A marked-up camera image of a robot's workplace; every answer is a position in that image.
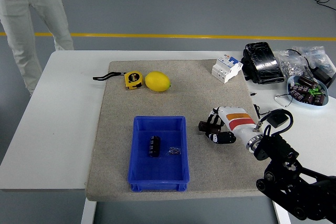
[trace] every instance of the black case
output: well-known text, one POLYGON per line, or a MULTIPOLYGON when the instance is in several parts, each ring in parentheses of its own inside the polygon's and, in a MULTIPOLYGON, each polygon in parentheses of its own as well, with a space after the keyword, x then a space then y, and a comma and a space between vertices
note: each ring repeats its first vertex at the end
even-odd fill
POLYGON ((243 52, 243 72, 246 79, 254 83, 268 84, 283 82, 285 78, 266 42, 247 44, 243 52))

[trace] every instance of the white pants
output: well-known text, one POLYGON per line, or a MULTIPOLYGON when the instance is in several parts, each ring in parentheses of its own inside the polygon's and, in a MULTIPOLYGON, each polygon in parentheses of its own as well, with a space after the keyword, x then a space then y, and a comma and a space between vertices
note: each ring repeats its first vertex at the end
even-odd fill
POLYGON ((56 50, 73 50, 73 43, 62 0, 0 0, 0 21, 8 44, 26 88, 33 93, 42 69, 36 54, 29 6, 36 10, 52 33, 56 50))

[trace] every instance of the gray floor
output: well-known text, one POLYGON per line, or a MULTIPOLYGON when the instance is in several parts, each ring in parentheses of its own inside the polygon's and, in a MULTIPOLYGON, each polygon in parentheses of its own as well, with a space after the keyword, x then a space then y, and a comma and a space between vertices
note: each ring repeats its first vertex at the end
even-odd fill
MULTIPOLYGON (((313 0, 63 0, 72 33, 336 37, 336 12, 313 0)), ((336 0, 328 5, 336 8, 336 0)), ((47 29, 33 12, 36 32, 47 29)), ((74 37, 77 50, 239 50, 255 39, 74 37)), ((335 41, 266 40, 272 50, 324 46, 336 63, 335 41)), ((37 37, 42 67, 54 51, 37 37)), ((0 36, 0 161, 19 124, 29 92, 0 36)), ((0 223, 80 223, 83 191, 0 192, 0 223)), ((291 218, 292 223, 299 223, 291 218)), ((265 197, 179 202, 99 202, 95 223, 275 223, 265 197)))

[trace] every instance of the white circuit breaker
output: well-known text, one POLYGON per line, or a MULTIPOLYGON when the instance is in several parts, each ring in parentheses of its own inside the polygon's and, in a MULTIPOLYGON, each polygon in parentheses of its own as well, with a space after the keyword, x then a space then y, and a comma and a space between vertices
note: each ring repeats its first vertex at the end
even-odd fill
POLYGON ((242 69, 243 64, 231 57, 224 55, 217 59, 216 64, 212 67, 211 74, 223 83, 226 83, 233 76, 236 76, 242 69))

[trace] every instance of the white table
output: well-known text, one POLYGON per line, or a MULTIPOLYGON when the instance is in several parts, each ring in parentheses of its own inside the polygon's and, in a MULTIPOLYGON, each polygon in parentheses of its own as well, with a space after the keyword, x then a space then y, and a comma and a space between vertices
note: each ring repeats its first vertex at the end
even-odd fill
MULTIPOLYGON (((58 51, 47 63, 0 166, 1 189, 85 189, 105 82, 92 77, 108 72, 117 60, 238 60, 242 52, 218 51, 58 51)), ((274 101, 283 83, 248 83, 261 112, 281 108, 274 101)), ((333 129, 336 100, 320 110, 292 104, 294 126, 283 134, 303 166, 336 175, 333 129)))

